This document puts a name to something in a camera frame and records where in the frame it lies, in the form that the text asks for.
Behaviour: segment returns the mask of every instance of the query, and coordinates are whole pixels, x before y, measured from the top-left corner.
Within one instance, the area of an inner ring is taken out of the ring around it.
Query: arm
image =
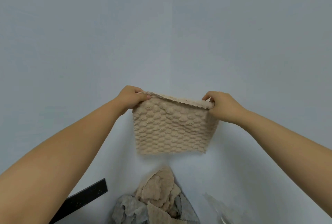
[[[83,176],[115,121],[149,99],[126,86],[112,101],[42,142],[0,175],[0,223],[47,224]]]
[[[210,113],[246,130],[280,168],[332,217],[332,150],[244,109],[229,94],[208,92]]]

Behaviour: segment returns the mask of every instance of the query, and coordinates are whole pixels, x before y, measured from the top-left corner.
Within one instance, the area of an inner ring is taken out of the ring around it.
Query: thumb
[[[140,94],[138,94],[138,96],[139,96],[139,101],[140,102],[151,99],[150,95],[147,95],[147,94],[144,94],[144,93],[140,93]]]

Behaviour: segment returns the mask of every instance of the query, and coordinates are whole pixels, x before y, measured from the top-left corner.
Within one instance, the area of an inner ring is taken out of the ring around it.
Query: white surface
[[[332,148],[331,0],[0,0],[0,173],[126,84],[248,109]],[[59,223],[104,223],[117,197],[170,162],[202,223],[202,194],[255,223],[332,223],[243,130],[221,124],[206,155],[139,157],[121,117],[72,193],[109,192]]]

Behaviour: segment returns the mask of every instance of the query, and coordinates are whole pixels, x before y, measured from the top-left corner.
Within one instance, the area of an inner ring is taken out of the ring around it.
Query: finger
[[[139,101],[140,101],[140,102],[151,99],[151,96],[150,96],[150,95],[143,94],[143,93],[138,94],[138,97],[139,97]]]
[[[208,100],[210,97],[212,97],[212,91],[209,91],[205,94],[205,96],[203,96],[202,100],[206,101]]]
[[[138,87],[134,87],[134,90],[135,90],[136,93],[138,93],[138,92],[143,92],[143,90],[142,90],[141,88],[138,88]]]

